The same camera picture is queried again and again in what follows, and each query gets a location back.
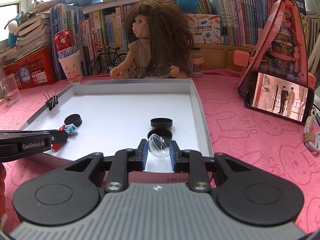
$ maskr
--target long brown hair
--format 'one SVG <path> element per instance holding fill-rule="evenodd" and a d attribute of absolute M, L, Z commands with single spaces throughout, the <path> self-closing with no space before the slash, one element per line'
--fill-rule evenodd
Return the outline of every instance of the long brown hair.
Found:
<path fill-rule="evenodd" d="M 138 39 L 132 31 L 132 25 L 138 15 L 148 19 L 153 65 L 160 60 L 166 60 L 185 73 L 189 73 L 187 56 L 193 48 L 194 41 L 189 31 L 188 21 L 179 8 L 173 3 L 160 1 L 145 1 L 137 4 L 131 9 L 126 22 L 129 42 Z"/>

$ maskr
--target person in black outfit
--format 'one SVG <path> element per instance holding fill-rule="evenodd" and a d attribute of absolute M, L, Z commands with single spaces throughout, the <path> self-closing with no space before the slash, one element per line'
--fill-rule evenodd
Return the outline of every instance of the person in black outfit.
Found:
<path fill-rule="evenodd" d="M 283 114 L 284 111 L 284 105 L 285 105 L 285 101 L 288 98 L 289 93 L 287 92 L 287 90 L 285 89 L 285 86 L 282 87 L 281 90 L 281 96 L 280 96 L 280 110 L 278 112 L 278 114 Z"/>

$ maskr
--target black lid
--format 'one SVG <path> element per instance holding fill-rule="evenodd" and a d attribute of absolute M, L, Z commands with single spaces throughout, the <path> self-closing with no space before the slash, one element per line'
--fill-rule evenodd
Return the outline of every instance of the black lid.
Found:
<path fill-rule="evenodd" d="M 167 147 L 169 147 L 170 141 L 172 139 L 172 132 L 170 132 L 167 129 L 156 128 L 156 129 L 151 130 L 148 133 L 148 139 L 152 134 L 156 134 L 156 135 L 162 137 L 164 139 L 164 143 L 167 145 Z"/>
<path fill-rule="evenodd" d="M 151 126 L 154 128 L 169 128 L 172 126 L 172 120 L 169 118 L 154 118 L 151 119 Z"/>
<path fill-rule="evenodd" d="M 82 124 L 82 119 L 80 117 L 79 114 L 72 114 L 69 115 L 65 120 L 64 120 L 64 124 L 68 125 L 68 124 L 74 124 L 76 127 L 79 127 Z"/>

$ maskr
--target gray ribbed surface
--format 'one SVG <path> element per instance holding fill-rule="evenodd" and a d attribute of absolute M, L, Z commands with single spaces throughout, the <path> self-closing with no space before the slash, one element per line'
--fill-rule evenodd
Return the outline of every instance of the gray ribbed surface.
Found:
<path fill-rule="evenodd" d="M 22 223 L 11 233 L 17 240 L 293 240 L 303 235 L 294 223 L 243 225 L 222 213 L 208 194 L 183 183 L 132 183 L 124 192 L 108 193 L 91 215 L 74 224 Z"/>

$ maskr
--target white tray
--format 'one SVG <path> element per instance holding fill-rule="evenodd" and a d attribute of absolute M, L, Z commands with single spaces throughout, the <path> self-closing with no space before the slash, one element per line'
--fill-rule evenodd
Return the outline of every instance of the white tray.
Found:
<path fill-rule="evenodd" d="M 212 156 L 204 112 L 192 80 L 73 83 L 58 96 L 57 106 L 51 111 L 42 106 L 20 129 L 59 129 L 70 114 L 80 114 L 83 123 L 58 151 L 33 156 L 41 163 L 55 168 L 93 152 L 111 156 L 121 149 L 137 148 L 152 129 L 150 120 L 157 117 L 173 120 L 172 140 L 180 149 Z M 172 172 L 170 157 L 160 159 L 149 153 L 145 171 Z"/>

